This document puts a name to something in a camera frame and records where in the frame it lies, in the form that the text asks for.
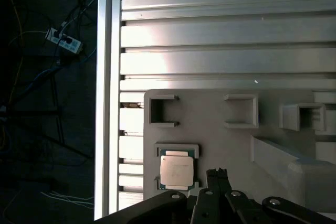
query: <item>processor chip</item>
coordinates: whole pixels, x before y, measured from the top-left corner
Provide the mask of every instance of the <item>processor chip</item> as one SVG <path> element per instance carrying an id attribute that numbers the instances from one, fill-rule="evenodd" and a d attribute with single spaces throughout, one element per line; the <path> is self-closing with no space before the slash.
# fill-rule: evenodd
<path id="1" fill-rule="evenodd" d="M 190 156 L 161 156 L 160 183 L 166 188 L 185 188 L 194 185 L 194 159 Z"/>

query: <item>yellow cable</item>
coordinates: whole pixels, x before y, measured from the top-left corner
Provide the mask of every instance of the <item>yellow cable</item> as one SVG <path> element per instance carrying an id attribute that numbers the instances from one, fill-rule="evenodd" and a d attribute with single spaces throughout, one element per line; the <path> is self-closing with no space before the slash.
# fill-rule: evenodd
<path id="1" fill-rule="evenodd" d="M 14 12 L 15 12 L 15 15 L 16 15 L 16 18 L 17 18 L 17 22 L 19 24 L 19 29 L 20 29 L 20 38 L 21 38 L 21 44 L 23 45 L 23 34 L 22 34 L 22 25 L 21 25 L 21 21 L 20 21 L 20 18 L 19 18 L 19 15 L 17 13 L 17 10 L 16 10 L 16 7 L 15 7 L 15 4 L 14 4 L 14 1 L 13 0 L 10 0 L 12 5 L 13 5 L 13 9 L 14 9 Z M 22 66 L 22 62 L 23 62 L 23 57 L 21 57 L 21 61 L 20 61 L 20 64 L 19 64 L 19 68 L 17 70 L 17 74 L 16 74 L 16 78 L 15 78 L 15 81 L 14 81 L 14 85 L 13 85 L 13 88 L 12 88 L 12 91 L 11 91 L 11 95 L 9 97 L 9 104 L 11 103 L 12 101 L 12 97 L 13 97 L 13 92 L 14 92 L 14 89 L 15 89 L 15 86 L 16 86 L 16 83 L 17 83 L 17 80 L 18 80 L 18 77 L 19 77 L 19 74 L 20 74 L 20 71 L 21 71 L 21 66 Z M 3 126 L 2 128 L 2 132 L 3 132 L 3 140 L 2 140 L 2 144 L 0 146 L 0 150 L 3 149 L 3 147 L 5 146 L 5 140 L 6 140 L 6 133 L 5 133 L 5 128 Z"/>

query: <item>white cable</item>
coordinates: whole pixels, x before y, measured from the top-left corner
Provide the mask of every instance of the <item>white cable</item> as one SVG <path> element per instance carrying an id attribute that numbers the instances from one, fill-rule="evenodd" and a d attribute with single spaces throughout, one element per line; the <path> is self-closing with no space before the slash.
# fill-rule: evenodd
<path id="1" fill-rule="evenodd" d="M 89 199 L 93 199 L 94 197 L 90 197 L 90 198 L 79 198 L 79 197 L 75 197 L 75 196 L 69 196 L 69 195 L 64 195 L 64 194 L 59 194 L 56 191 L 52 191 L 54 194 L 57 194 L 58 196 L 63 196 L 63 197 L 68 197 L 68 198 L 73 198 L 73 199 L 81 199 L 81 200 L 89 200 Z"/>
<path id="2" fill-rule="evenodd" d="M 2 212 L 2 217 L 7 220 L 11 224 L 15 224 L 14 222 L 11 222 L 10 220 L 6 219 L 5 212 L 8 209 L 8 207 L 13 203 L 14 199 L 21 193 L 21 191 L 18 191 L 16 195 L 11 199 L 11 201 L 8 203 L 8 205 L 5 207 L 4 211 Z"/>
<path id="3" fill-rule="evenodd" d="M 68 23 L 66 23 L 64 25 L 64 27 L 62 28 L 62 30 L 60 31 L 60 34 L 63 33 L 63 31 L 65 30 L 65 28 L 67 28 L 72 22 L 74 22 L 80 15 L 82 15 L 86 10 L 87 8 L 89 8 L 89 6 L 94 2 L 95 0 L 91 0 L 90 3 L 75 17 L 73 18 L 72 20 L 70 20 Z"/>
<path id="4" fill-rule="evenodd" d="M 47 32 L 46 31 L 24 31 L 22 34 L 46 34 Z M 9 43 L 8 45 L 10 46 L 11 43 L 13 43 L 14 40 L 16 40 L 20 35 L 16 36 L 15 38 L 13 38 Z"/>
<path id="5" fill-rule="evenodd" d="M 53 196 L 56 196 L 56 197 L 61 197 L 61 198 L 67 199 L 68 201 L 71 201 L 71 202 L 80 203 L 80 204 L 88 204 L 88 205 L 94 206 L 94 204 L 91 203 L 91 202 L 76 201 L 76 200 L 71 200 L 71 199 L 69 199 L 68 197 L 65 197 L 65 196 L 61 196 L 61 195 L 57 195 L 57 194 L 53 194 L 53 193 L 50 193 L 50 194 L 53 195 Z"/>
<path id="6" fill-rule="evenodd" d="M 78 205 L 78 206 L 82 206 L 82 207 L 86 207 L 86 208 L 89 208 L 89 209 L 93 209 L 93 207 L 88 207 L 88 206 L 85 206 L 85 205 L 82 205 L 82 204 L 79 204 L 79 203 L 75 203 L 75 202 L 73 202 L 73 201 L 71 201 L 71 200 L 66 200 L 66 199 L 56 198 L 56 197 L 47 195 L 47 194 L 45 194 L 45 193 L 43 193 L 43 192 L 41 192 L 41 194 L 43 194 L 44 196 L 47 196 L 48 198 L 58 199 L 58 200 L 61 200 L 61 201 L 74 203 L 74 204 L 76 204 L 76 205 Z"/>

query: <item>metal stand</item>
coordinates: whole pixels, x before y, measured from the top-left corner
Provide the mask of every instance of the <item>metal stand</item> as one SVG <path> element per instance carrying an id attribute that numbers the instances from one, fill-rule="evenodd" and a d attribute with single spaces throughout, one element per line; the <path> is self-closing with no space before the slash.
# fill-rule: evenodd
<path id="1" fill-rule="evenodd" d="M 34 85 L 27 89 L 25 92 L 23 92 L 18 97 L 14 98 L 13 101 L 10 104 L 7 104 L 5 106 L 6 110 L 0 112 L 0 118 L 3 118 L 3 122 L 5 124 L 12 124 L 19 128 L 22 128 L 23 130 L 32 133 L 36 136 L 40 136 L 42 138 L 45 138 L 46 140 L 57 144 L 71 152 L 77 153 L 78 155 L 81 155 L 88 159 L 93 159 L 93 157 L 67 145 L 65 143 L 64 139 L 64 133 L 62 128 L 62 122 L 61 122 L 61 109 L 59 107 L 58 103 L 58 96 L 57 96 L 57 88 L 56 88 L 56 81 L 55 81 L 55 74 L 60 70 L 61 68 L 55 68 L 54 70 L 51 70 L 45 76 L 41 77 L 40 79 L 36 80 Z M 54 110 L 46 110 L 46 111 L 16 111 L 14 110 L 14 105 L 24 99 L 26 96 L 28 96 L 30 93 L 32 93 L 34 90 L 41 87 L 46 81 L 50 80 L 51 84 L 51 94 L 52 94 L 52 100 L 53 104 L 55 106 Z M 51 136 L 48 136 L 44 134 L 43 132 L 34 129 L 23 122 L 20 122 L 17 120 L 17 118 L 21 118 L 24 116 L 55 116 L 56 117 L 56 125 L 57 125 L 57 133 L 58 133 L 58 139 L 55 139 Z"/>

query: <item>black cable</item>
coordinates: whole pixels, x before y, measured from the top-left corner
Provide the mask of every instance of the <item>black cable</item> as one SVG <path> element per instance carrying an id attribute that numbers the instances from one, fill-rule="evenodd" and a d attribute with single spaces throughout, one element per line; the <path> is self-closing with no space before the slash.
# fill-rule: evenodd
<path id="1" fill-rule="evenodd" d="M 57 53 L 57 49 L 58 49 L 58 46 L 59 46 L 59 44 L 60 44 L 60 42 L 61 42 L 62 40 L 63 40 L 63 39 L 60 38 L 60 39 L 58 40 L 58 42 L 57 42 L 57 45 L 56 45 L 56 47 L 55 47 L 55 51 L 54 51 L 54 55 L 53 55 L 53 57 L 52 57 L 53 59 L 52 59 L 52 61 L 51 61 L 51 65 L 50 65 L 49 68 L 52 68 L 53 65 L 54 65 L 55 57 L 56 57 L 56 53 Z"/>

